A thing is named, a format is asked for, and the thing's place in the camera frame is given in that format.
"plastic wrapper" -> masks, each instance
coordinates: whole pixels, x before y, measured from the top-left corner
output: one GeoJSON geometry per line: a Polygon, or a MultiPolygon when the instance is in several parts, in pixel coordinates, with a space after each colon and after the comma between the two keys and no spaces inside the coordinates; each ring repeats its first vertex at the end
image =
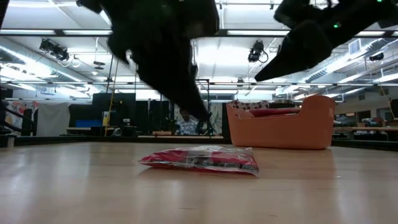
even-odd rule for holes
{"type": "Polygon", "coordinates": [[[259,176],[259,168],[251,148],[179,147],[152,153],[142,158],[139,163],[152,167],[235,172],[259,176]]]}

